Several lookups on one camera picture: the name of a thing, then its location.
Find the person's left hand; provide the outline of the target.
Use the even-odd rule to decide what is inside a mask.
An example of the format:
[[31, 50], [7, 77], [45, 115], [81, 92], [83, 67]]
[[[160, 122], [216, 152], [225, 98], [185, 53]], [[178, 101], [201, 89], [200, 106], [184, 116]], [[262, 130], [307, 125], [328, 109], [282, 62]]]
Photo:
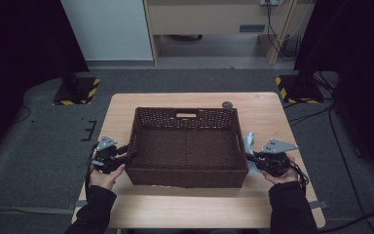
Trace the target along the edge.
[[99, 186], [107, 190], [111, 190], [115, 184], [116, 179], [124, 172], [126, 165], [119, 166], [110, 174], [104, 174], [101, 171], [91, 167], [90, 186]]

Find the light blue cloth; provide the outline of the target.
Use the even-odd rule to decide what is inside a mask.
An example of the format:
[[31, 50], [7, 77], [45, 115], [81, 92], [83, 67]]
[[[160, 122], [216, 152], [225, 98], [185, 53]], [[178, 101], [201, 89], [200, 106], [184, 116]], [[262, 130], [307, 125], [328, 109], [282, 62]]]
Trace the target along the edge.
[[[253, 144], [254, 144], [254, 132], [249, 132], [247, 136], [243, 137], [243, 146], [244, 146], [245, 153], [250, 156], [255, 156], [255, 153], [252, 150]], [[254, 162], [248, 160], [247, 165], [248, 165], [248, 173], [250, 175], [257, 175], [260, 173], [260, 171], [258, 170]]]

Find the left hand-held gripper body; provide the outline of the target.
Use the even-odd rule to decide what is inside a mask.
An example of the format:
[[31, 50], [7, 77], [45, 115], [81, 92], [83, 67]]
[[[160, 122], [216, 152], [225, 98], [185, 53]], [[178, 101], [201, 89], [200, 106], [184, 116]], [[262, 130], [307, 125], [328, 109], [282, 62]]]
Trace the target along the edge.
[[103, 136], [94, 147], [95, 155], [90, 160], [90, 164], [104, 174], [116, 171], [125, 163], [124, 157], [118, 157], [119, 150], [116, 144], [117, 140]]

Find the white panel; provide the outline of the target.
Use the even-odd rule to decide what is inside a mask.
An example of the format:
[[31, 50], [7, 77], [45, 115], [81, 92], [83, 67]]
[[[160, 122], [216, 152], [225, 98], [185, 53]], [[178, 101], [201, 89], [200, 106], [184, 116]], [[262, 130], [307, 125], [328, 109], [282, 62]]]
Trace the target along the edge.
[[60, 0], [85, 60], [152, 60], [143, 0]]

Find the grey vent label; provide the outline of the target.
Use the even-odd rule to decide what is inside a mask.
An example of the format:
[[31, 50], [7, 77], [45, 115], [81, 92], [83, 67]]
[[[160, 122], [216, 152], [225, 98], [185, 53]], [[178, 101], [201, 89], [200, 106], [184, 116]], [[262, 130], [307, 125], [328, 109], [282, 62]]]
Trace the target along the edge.
[[266, 28], [265, 24], [241, 24], [239, 32], [262, 33]]

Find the person's right hand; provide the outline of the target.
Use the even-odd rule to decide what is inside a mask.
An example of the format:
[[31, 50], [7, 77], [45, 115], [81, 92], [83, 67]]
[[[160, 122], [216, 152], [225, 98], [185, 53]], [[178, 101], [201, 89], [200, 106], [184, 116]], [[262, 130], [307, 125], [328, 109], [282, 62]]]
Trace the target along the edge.
[[288, 169], [285, 174], [279, 177], [274, 177], [265, 171], [262, 171], [261, 174], [273, 185], [297, 181], [299, 178], [299, 175], [293, 169]]

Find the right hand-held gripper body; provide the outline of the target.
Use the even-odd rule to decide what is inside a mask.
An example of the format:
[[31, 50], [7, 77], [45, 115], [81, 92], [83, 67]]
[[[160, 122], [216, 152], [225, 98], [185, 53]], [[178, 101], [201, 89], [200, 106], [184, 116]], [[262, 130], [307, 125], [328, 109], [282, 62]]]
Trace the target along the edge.
[[287, 151], [296, 150], [299, 146], [271, 138], [259, 152], [262, 160], [262, 170], [271, 176], [279, 177], [290, 168], [290, 161], [286, 155]]

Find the brown wicker basket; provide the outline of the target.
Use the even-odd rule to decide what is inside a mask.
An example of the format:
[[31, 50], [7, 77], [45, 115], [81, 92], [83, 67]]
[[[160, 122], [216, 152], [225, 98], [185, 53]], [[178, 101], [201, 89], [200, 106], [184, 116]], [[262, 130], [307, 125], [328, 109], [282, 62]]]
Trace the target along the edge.
[[134, 185], [240, 188], [248, 173], [235, 108], [138, 107], [129, 151]]

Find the striped black stand base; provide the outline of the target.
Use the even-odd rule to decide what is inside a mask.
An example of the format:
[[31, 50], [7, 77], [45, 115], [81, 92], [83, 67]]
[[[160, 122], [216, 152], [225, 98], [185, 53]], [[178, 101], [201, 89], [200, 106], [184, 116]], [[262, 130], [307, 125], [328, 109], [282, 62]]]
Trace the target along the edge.
[[76, 78], [72, 86], [61, 83], [53, 99], [54, 105], [88, 104], [92, 101], [100, 80], [94, 77]]
[[285, 103], [323, 102], [323, 95], [315, 82], [299, 80], [297, 75], [280, 75], [275, 82]]

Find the black curtain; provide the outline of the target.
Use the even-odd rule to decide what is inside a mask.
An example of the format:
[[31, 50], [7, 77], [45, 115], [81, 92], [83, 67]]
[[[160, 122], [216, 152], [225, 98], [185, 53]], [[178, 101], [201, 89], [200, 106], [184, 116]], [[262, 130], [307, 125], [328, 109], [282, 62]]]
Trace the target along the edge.
[[374, 0], [317, 0], [294, 69], [334, 71], [355, 145], [374, 159]]
[[29, 88], [87, 69], [60, 0], [0, 0], [0, 139]]

